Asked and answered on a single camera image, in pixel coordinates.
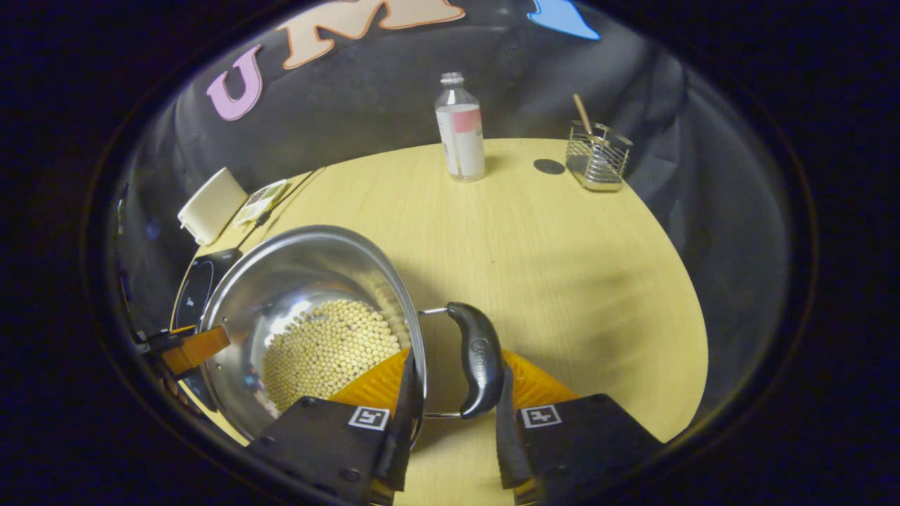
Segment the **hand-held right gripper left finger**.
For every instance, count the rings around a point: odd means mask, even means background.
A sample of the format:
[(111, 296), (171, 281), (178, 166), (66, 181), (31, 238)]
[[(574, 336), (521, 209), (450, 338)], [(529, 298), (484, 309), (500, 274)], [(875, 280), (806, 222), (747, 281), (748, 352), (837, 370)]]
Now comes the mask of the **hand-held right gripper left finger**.
[(303, 396), (248, 446), (277, 472), (329, 500), (391, 505), (405, 475), (422, 400), (404, 349), (331, 399)]

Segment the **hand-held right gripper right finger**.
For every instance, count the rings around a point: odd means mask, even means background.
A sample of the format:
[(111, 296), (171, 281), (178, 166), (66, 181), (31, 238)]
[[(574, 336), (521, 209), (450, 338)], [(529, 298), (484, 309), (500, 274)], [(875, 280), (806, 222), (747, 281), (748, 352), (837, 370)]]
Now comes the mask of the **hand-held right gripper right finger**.
[(598, 505), (662, 449), (610, 395), (579, 396), (517, 353), (502, 356), (497, 458), (515, 504)]

